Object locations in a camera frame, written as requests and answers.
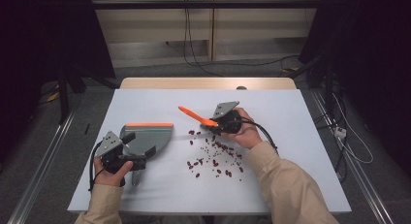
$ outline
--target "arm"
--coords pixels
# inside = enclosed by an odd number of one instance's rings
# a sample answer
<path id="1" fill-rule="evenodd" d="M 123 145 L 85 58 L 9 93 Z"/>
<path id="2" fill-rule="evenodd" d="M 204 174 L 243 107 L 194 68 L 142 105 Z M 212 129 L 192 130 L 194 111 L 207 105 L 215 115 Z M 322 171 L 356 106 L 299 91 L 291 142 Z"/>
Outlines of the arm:
<path id="1" fill-rule="evenodd" d="M 121 179 L 131 170 L 133 162 L 127 162 L 115 174 L 103 170 L 100 158 L 94 159 L 94 168 L 100 172 L 95 178 L 95 185 L 91 193 L 88 211 L 82 212 L 76 224 L 80 223 L 121 223 L 118 209 L 120 208 L 123 188 L 120 187 Z"/>
<path id="2" fill-rule="evenodd" d="M 237 110 L 251 119 L 245 110 Z M 224 136 L 250 149 L 246 160 L 260 181 L 273 223 L 337 223 L 315 180 L 298 165 L 281 159 L 255 126 L 242 124 L 238 134 Z"/>

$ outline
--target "wire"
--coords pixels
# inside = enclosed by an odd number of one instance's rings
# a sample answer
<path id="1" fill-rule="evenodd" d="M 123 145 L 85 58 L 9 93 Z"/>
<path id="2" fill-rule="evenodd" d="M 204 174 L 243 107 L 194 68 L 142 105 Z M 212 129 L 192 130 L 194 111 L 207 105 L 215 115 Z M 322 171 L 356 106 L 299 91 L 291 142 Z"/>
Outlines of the wire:
<path id="1" fill-rule="evenodd" d="M 266 138 L 269 140 L 269 143 L 271 144 L 271 146 L 275 149 L 275 152 L 279 155 L 278 153 L 278 146 L 275 145 L 274 141 L 272 140 L 271 136 L 269 135 L 269 132 L 261 125 L 257 124 L 256 122 L 246 118 L 246 117 L 241 117 L 242 119 L 246 119 L 246 121 L 244 120 L 233 120 L 233 121 L 228 121 L 228 123 L 246 123 L 246 124 L 252 124 L 257 126 L 261 132 L 263 132 L 263 134 L 266 136 Z"/>
<path id="2" fill-rule="evenodd" d="M 188 29 L 188 35 L 190 38 L 190 46 L 191 46 L 191 52 L 193 53 L 193 57 L 194 57 L 194 61 L 196 62 L 196 65 L 192 65 L 191 63 L 188 62 L 187 57 L 185 55 L 185 43 L 187 42 L 187 29 Z M 193 41 L 191 40 L 191 26 L 190 26 L 190 12 L 188 11 L 188 9 L 185 9 L 185 34 L 184 34 L 184 48 L 183 48 L 183 52 L 184 52 L 184 60 L 185 62 L 190 65 L 190 66 L 198 66 L 200 67 L 200 69 L 208 74 L 214 75 L 216 77 L 222 77 L 218 74 L 212 73 L 207 71 L 206 69 L 204 69 L 200 63 L 197 61 L 196 58 L 196 54 L 194 53 L 194 49 L 193 49 Z"/>
<path id="3" fill-rule="evenodd" d="M 335 144 L 337 145 L 337 146 L 339 146 L 338 145 L 338 141 L 336 140 L 336 138 L 333 138 L 334 139 L 334 141 L 335 141 Z M 335 164 L 335 166 L 334 166 L 334 171 L 337 173 L 337 172 L 339 172 L 339 166 L 340 166 L 340 163 L 341 163 L 341 161 L 343 161 L 344 162 L 344 176 L 342 176 L 342 178 L 341 178 L 341 180 L 339 181 L 340 183 L 343 183 L 344 181 L 345 181 L 345 178 L 347 177 L 347 175 L 348 175 L 348 170 L 347 170 L 347 161 L 345 160 L 345 157 L 344 157 L 344 149 L 345 149 L 345 147 L 343 147 L 343 148 L 341 148 L 341 149 L 339 149 L 339 156 L 338 156 L 338 160 L 337 160 L 337 163 Z"/>
<path id="4" fill-rule="evenodd" d="M 278 74 L 278 77 L 279 77 L 279 78 L 281 77 L 282 72 L 283 72 L 282 61 L 283 61 L 283 60 L 280 60 L 280 74 Z"/>
<path id="5" fill-rule="evenodd" d="M 336 85 L 337 85 L 337 91 L 336 91 L 336 93 L 338 94 L 338 97 L 339 97 L 338 100 L 340 101 L 340 104 L 342 105 L 344 114 L 346 114 L 345 105 L 344 105 L 344 102 L 343 102 L 343 100 L 342 100 L 342 90 L 341 90 L 341 87 L 340 87 L 339 83 L 337 83 Z M 326 112 L 326 113 L 324 113 L 323 115 L 315 118 L 315 119 L 313 120 L 313 121 L 314 121 L 314 124 L 317 124 L 317 123 L 321 120 L 321 117 L 324 117 L 324 116 L 326 116 L 326 115 L 330 115 L 330 113 L 329 113 L 329 112 Z M 335 121 L 334 119 L 331 119 L 331 124 L 324 125 L 324 126 L 318 126 L 318 127 L 316 127 L 316 128 L 317 128 L 317 130 L 318 130 L 318 129 L 329 128 L 329 127 L 334 128 L 336 124 L 338 124 L 338 123 L 341 122 L 341 120 L 343 120 L 342 115 L 339 117 L 339 119 L 338 119 L 337 121 Z"/>
<path id="6" fill-rule="evenodd" d="M 100 170 L 100 172 L 98 172 L 98 173 L 94 176 L 94 181 L 96 181 L 96 177 L 97 177 L 100 173 L 102 173 L 105 169 L 106 169 L 106 168 L 103 168 L 102 170 Z"/>
<path id="7" fill-rule="evenodd" d="M 90 155 L 90 167 L 89 167 L 89 182 L 90 182 L 90 188 L 88 189 L 88 191 L 93 191 L 93 187 L 94 187 L 94 181 L 95 181 L 95 177 L 97 177 L 97 175 L 101 172 L 99 172 L 94 178 L 93 178 L 93 159 L 94 159 L 94 155 L 96 154 L 97 148 L 100 147 L 102 142 L 99 142 L 96 144 L 96 146 L 94 146 L 93 151 L 91 151 L 91 155 Z"/>
<path id="8" fill-rule="evenodd" d="M 341 108 L 341 106 L 340 106 L 340 104 L 339 104 L 338 99 L 336 98 L 336 96 L 335 96 L 334 94 L 332 94 L 332 96 L 333 96 L 333 98 L 335 99 L 336 103 L 338 104 L 338 107 L 339 107 L 339 109 L 341 110 L 341 114 L 342 114 L 342 116 L 344 117 L 345 123 L 347 124 L 348 128 L 350 128 L 350 130 L 353 131 L 354 135 L 355 135 L 355 136 L 362 142 L 362 144 L 365 146 L 365 149 L 368 151 L 369 155 L 371 156 L 371 159 L 368 160 L 368 161 L 362 160 L 362 159 L 358 158 L 351 149 L 347 148 L 347 146 L 346 146 L 345 144 L 343 145 L 343 147 L 344 147 L 344 148 L 347 150 L 347 152 L 348 152 L 349 154 L 351 154 L 357 161 L 362 162 L 362 163 L 365 163 L 365 164 L 372 163 L 372 161 L 374 160 L 374 156 L 372 155 L 371 150 L 369 150 L 369 148 L 368 148 L 368 146 L 365 144 L 365 142 L 364 142 L 364 141 L 360 138 L 360 136 L 354 131 L 354 129 L 351 127 L 350 123 L 348 123 L 348 120 L 347 120 L 347 118 L 346 118 L 346 116 L 345 116 L 345 114 L 344 114 L 344 112 L 343 112 L 343 110 L 342 110 L 342 108 Z"/>
<path id="9" fill-rule="evenodd" d="M 312 121 L 314 122 L 314 124 L 317 124 L 318 122 L 320 122 L 320 120 L 322 119 L 322 118 L 324 118 L 325 116 L 327 116 L 329 113 L 328 112 L 326 112 L 326 113 L 324 113 L 324 114 L 322 114 L 322 115 L 320 115 L 320 116 L 318 116 L 318 117 L 315 117 Z"/>
<path id="10" fill-rule="evenodd" d="M 298 57 L 299 55 L 289 55 L 289 56 L 285 56 L 282 57 L 280 59 L 276 59 L 270 62 L 262 62 L 262 63 L 254 63 L 254 64 L 248 64 L 248 63 L 234 63 L 234 62 L 212 62 L 212 63 L 202 63 L 200 64 L 196 58 L 196 55 L 194 53 L 194 49 L 193 49 L 193 42 L 192 42 L 192 37 L 191 37 L 191 25 L 190 25 L 190 12 L 188 11 L 188 9 L 185 10 L 185 34 L 184 34 L 184 47 L 183 47 L 183 54 L 184 54 L 184 60 L 185 62 L 190 65 L 190 66 L 194 66 L 194 67 L 200 67 L 200 69 L 202 69 L 204 72 L 208 73 L 208 74 L 212 74 L 218 77 L 222 77 L 220 75 L 217 75 L 215 73 L 209 72 L 207 70 L 205 70 L 203 67 L 204 66 L 212 66 L 212 65 L 232 65 L 232 66 L 250 66 L 250 67 L 254 67 L 254 66 L 265 66 L 265 65 L 269 65 L 269 64 L 274 64 L 276 62 L 281 62 L 281 69 L 282 69 L 282 61 L 287 59 L 287 58 L 291 58 L 291 57 Z M 188 31 L 188 36 L 189 36 L 189 41 L 190 41 L 190 48 L 191 48 L 191 52 L 193 54 L 194 60 L 196 62 L 196 64 L 192 64 L 187 60 L 187 56 L 185 53 L 185 49 L 186 49 L 186 42 L 187 42 L 187 31 Z"/>

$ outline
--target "black curtain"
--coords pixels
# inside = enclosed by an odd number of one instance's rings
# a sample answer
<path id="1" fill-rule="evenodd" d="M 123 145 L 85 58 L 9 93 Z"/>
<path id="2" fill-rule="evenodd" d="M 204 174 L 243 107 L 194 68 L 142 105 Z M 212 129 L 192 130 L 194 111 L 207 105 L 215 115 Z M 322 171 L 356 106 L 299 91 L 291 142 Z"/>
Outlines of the black curtain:
<path id="1" fill-rule="evenodd" d="M 410 0 L 360 0 L 329 60 L 338 80 L 387 152 L 411 175 Z M 300 56 L 307 62 L 324 49 L 340 12 L 319 10 Z M 325 68 L 313 67 L 314 81 Z"/>
<path id="2" fill-rule="evenodd" d="M 55 2 L 91 4 L 91 0 L 0 0 L 1 159 L 13 149 L 34 113 L 42 84 L 57 80 L 62 64 L 72 80 L 84 77 L 82 70 L 115 78 L 95 11 L 50 5 Z"/>

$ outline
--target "hand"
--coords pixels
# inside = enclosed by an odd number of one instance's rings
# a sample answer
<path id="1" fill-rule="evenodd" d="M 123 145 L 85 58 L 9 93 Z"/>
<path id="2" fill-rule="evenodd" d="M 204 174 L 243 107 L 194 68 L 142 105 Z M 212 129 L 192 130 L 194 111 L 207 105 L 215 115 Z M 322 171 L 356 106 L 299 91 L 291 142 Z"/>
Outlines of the hand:
<path id="1" fill-rule="evenodd" d="M 236 108 L 235 110 L 241 117 L 254 121 L 243 108 Z M 233 140 L 242 147 L 249 149 L 263 141 L 257 131 L 257 127 L 248 123 L 242 123 L 241 129 L 236 134 L 221 133 L 221 136 Z"/>
<path id="2" fill-rule="evenodd" d="M 121 179 L 126 176 L 128 172 L 130 172 L 131 168 L 133 168 L 133 162 L 128 161 L 126 162 L 120 170 L 116 174 L 111 174 L 106 170 L 103 170 L 103 164 L 101 158 L 94 158 L 94 168 L 96 174 L 100 173 L 96 176 L 94 183 L 95 184 L 103 184 L 103 185 L 111 185 L 111 186 L 120 186 Z"/>

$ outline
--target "orange handle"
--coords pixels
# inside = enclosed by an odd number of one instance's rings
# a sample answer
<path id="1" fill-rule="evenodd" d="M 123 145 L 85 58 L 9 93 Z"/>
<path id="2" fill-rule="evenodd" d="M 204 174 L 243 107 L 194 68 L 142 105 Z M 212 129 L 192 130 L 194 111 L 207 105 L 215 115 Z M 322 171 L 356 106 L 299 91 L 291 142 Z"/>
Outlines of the orange handle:
<path id="1" fill-rule="evenodd" d="M 196 120 L 200 121 L 200 123 L 202 123 L 202 124 L 205 125 L 205 126 L 214 126 L 214 127 L 217 127 L 217 126 L 218 126 L 218 123 L 217 123 L 217 122 L 215 122 L 215 121 L 213 121 L 213 120 L 210 120 L 210 119 L 202 118 L 201 116 L 195 114 L 194 112 L 192 112 L 192 111 L 190 111 L 190 110 L 188 110 L 188 109 L 186 109 L 186 108 L 184 108 L 184 107 L 182 107 L 182 106 L 178 106 L 178 108 L 179 108 L 182 112 L 186 113 L 187 115 L 189 115 L 189 116 L 195 118 Z"/>

